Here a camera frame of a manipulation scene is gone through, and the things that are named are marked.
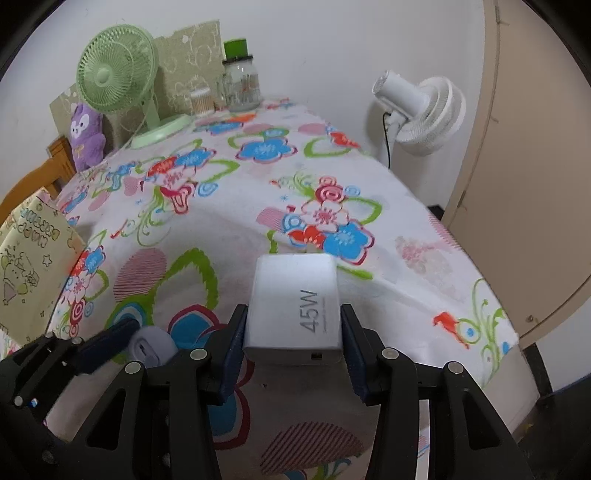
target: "fan base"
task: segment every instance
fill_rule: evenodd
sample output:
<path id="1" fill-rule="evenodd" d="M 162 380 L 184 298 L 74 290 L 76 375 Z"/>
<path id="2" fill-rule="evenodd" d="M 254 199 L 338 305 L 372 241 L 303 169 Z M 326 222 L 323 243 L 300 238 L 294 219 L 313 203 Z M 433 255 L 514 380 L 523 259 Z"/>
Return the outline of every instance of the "fan base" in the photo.
<path id="1" fill-rule="evenodd" d="M 162 121 L 159 127 L 143 134 L 136 135 L 131 141 L 131 148 L 143 148 L 153 145 L 190 125 L 192 119 L 186 114 L 174 115 Z"/>

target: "beige door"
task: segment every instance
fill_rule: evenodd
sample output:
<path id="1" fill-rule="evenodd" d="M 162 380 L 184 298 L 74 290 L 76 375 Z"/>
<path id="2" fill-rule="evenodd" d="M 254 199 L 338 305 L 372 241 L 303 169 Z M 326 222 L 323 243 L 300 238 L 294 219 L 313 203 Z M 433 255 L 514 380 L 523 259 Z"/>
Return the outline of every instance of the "beige door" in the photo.
<path id="1" fill-rule="evenodd" d="M 591 275 L 591 87 L 522 0 L 499 0 L 496 91 L 449 226 L 520 335 Z"/>

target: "floral tablecloth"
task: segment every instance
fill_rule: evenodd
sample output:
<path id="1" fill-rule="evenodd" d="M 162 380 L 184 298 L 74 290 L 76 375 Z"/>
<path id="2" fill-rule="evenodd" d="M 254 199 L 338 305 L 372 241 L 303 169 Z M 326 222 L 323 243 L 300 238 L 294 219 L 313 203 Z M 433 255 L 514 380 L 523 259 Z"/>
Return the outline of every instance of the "floral tablecloth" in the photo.
<path id="1" fill-rule="evenodd" d="M 78 174 L 58 206 L 88 240 L 50 323 L 62 338 L 133 316 L 180 348 L 202 346 L 248 303 L 260 255 L 324 251 L 339 261 L 341 302 L 415 361 L 460 361 L 484 385 L 517 343 L 437 219 L 345 133 L 286 99 L 121 150 Z M 18 347 L 1 340 L 3 355 Z M 73 437 L 125 361 L 75 378 L 50 428 Z M 210 416 L 224 478 L 333 479 L 367 461 L 357 458 L 373 442 L 378 410 L 354 395 L 343 364 L 245 361 L 234 395 Z"/>

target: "green fan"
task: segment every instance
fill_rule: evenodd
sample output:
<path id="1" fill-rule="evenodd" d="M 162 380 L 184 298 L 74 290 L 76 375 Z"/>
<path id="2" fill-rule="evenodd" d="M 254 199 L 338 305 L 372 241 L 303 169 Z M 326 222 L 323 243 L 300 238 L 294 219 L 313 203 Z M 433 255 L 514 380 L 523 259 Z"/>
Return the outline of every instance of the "green fan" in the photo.
<path id="1" fill-rule="evenodd" d="M 76 72 L 82 100 L 100 113 L 113 113 L 141 105 L 148 131 L 135 135 L 132 148 L 141 148 L 182 130 L 188 115 L 160 121 L 154 104 L 158 50 L 143 28 L 115 25 L 95 36 L 84 49 Z"/>

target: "black power cord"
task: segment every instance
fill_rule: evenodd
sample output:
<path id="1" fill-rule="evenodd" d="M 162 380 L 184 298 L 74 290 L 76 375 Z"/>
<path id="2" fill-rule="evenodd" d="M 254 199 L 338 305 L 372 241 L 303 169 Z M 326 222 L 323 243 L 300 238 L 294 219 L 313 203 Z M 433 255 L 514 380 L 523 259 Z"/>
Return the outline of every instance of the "black power cord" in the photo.
<path id="1" fill-rule="evenodd" d="M 384 137 L 386 138 L 386 150 L 388 151 L 388 170 L 390 169 L 390 143 L 388 142 L 388 129 L 386 128 L 386 115 L 390 113 L 384 112 L 382 115 L 382 126 L 384 127 Z"/>

